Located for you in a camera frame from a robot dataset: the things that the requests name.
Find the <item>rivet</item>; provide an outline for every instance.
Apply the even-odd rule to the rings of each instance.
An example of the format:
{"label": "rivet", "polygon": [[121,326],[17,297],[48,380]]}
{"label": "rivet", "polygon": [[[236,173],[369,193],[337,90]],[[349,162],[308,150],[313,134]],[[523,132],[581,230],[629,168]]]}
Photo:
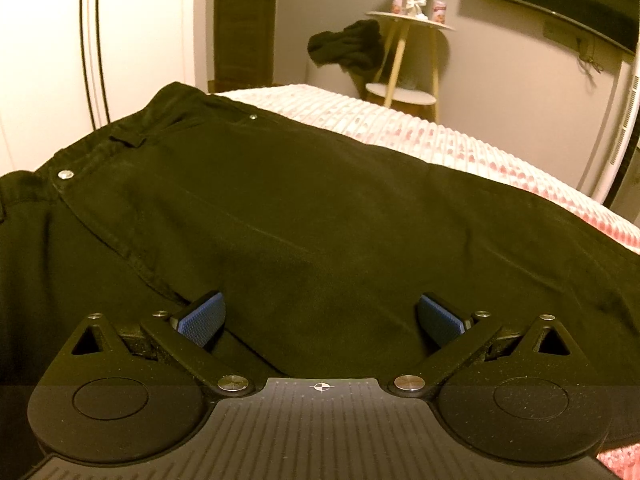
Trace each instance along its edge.
{"label": "rivet", "polygon": [[241,392],[249,386],[249,381],[240,375],[225,375],[218,381],[218,387],[226,392]]}
{"label": "rivet", "polygon": [[402,375],[394,381],[396,388],[405,392],[417,392],[424,388],[424,379],[417,375]]}

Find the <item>bedspread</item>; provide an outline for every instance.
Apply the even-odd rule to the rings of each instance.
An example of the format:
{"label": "bedspread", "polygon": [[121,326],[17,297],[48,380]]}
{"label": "bedspread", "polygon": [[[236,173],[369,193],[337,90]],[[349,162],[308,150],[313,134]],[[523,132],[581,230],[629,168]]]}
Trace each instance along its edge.
{"label": "bedspread", "polygon": [[[631,222],[516,156],[450,128],[308,85],[236,90],[220,95],[535,193],[640,254],[640,229]],[[603,452],[598,459],[620,478],[640,480],[640,444]]]}

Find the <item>white wardrobe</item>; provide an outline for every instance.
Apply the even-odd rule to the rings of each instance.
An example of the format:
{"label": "white wardrobe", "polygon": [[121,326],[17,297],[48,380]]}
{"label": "white wardrobe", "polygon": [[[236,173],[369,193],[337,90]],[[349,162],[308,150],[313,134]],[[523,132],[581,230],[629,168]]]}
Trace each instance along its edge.
{"label": "white wardrobe", "polygon": [[144,107],[207,89],[213,0],[0,0],[0,175]]}

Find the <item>waistband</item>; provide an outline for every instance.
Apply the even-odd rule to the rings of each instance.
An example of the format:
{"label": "waistband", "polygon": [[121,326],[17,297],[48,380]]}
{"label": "waistband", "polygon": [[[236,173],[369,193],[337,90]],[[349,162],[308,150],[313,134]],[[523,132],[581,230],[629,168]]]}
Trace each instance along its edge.
{"label": "waistband", "polygon": [[182,83],[171,83],[162,88],[142,110],[107,124],[59,150],[36,171],[13,171],[0,177],[0,222],[8,214],[8,208],[16,203],[56,200],[60,184],[57,175],[60,171],[80,171],[100,164],[120,150],[138,148],[147,138],[187,117],[190,112],[193,113],[195,105],[202,103],[209,106],[215,104],[243,114],[268,114],[252,105],[222,96],[206,95]]}

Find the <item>ribbed surface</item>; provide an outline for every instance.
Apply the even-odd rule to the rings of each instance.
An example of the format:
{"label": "ribbed surface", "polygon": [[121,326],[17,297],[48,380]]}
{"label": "ribbed surface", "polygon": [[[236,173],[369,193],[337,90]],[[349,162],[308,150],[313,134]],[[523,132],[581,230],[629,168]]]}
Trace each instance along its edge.
{"label": "ribbed surface", "polygon": [[42,480],[606,480],[593,459],[520,468],[457,444],[426,403],[375,380],[270,379],[260,393],[220,402],[174,452],[115,468],[52,459]]}
{"label": "ribbed surface", "polygon": [[236,90],[221,95],[540,195],[640,253],[640,229],[538,168],[460,132],[308,85]]}
{"label": "ribbed surface", "polygon": [[427,296],[420,298],[416,310],[423,330],[439,347],[453,341],[465,331],[465,325],[460,319]]}
{"label": "ribbed surface", "polygon": [[217,293],[178,323],[178,332],[202,347],[225,322],[226,307],[222,293]]}

